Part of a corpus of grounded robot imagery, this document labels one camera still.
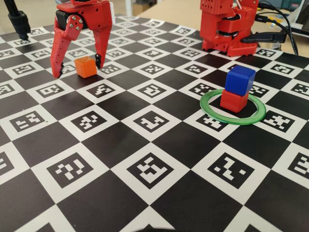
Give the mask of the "red gripper, black motor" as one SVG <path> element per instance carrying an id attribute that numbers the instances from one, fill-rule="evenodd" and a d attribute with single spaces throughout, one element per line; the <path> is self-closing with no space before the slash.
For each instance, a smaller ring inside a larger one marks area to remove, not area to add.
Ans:
<path id="1" fill-rule="evenodd" d="M 96 66 L 103 67 L 112 25 L 112 2 L 110 1 L 66 1 L 57 5 L 54 23 L 54 42 L 50 56 L 54 78 L 62 75 L 63 59 L 72 40 L 76 40 L 83 29 L 93 32 L 96 48 Z"/>

